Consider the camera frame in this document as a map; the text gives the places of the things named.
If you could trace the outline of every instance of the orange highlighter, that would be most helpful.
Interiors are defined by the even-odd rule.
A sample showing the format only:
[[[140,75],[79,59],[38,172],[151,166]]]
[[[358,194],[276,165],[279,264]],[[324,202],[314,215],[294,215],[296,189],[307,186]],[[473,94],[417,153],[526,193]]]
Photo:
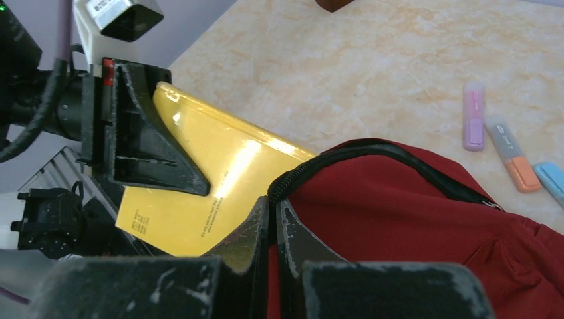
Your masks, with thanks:
[[[486,116],[485,125],[517,189],[522,193],[540,190],[541,182],[523,155],[503,116],[499,114]]]

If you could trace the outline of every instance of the red backpack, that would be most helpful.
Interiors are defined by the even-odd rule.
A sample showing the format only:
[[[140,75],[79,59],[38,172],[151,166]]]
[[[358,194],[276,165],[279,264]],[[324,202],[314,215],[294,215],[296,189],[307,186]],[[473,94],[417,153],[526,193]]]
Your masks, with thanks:
[[[302,224],[348,261],[449,261],[483,284],[498,318],[564,318],[564,236],[505,212],[458,163],[379,139],[334,147],[275,180]],[[280,317],[269,253],[269,318]]]

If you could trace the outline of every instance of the highlighter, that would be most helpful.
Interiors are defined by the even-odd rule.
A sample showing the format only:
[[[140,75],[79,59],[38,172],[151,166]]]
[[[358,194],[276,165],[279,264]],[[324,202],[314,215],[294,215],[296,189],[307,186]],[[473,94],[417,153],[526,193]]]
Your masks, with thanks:
[[[564,208],[564,173],[551,162],[537,164],[533,166],[533,171],[550,195]]]
[[[484,85],[468,82],[464,86],[464,135],[462,145],[468,151],[484,148]]]
[[[532,193],[541,189],[541,182],[523,155],[503,116],[486,116],[486,128],[517,189],[522,193]]]

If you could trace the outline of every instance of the brown object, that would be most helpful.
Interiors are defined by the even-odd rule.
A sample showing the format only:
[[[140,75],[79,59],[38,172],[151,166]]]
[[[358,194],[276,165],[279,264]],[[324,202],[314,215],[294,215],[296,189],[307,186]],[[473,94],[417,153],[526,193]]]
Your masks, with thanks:
[[[354,0],[315,0],[317,4],[329,12],[335,12]]]

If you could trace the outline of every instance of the blue highlighter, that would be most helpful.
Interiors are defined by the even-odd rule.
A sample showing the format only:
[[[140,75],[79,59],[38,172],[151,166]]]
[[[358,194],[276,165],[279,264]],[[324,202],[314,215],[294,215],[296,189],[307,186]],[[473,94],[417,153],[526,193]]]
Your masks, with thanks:
[[[533,166],[533,171],[550,195],[564,208],[564,172],[550,162]]]

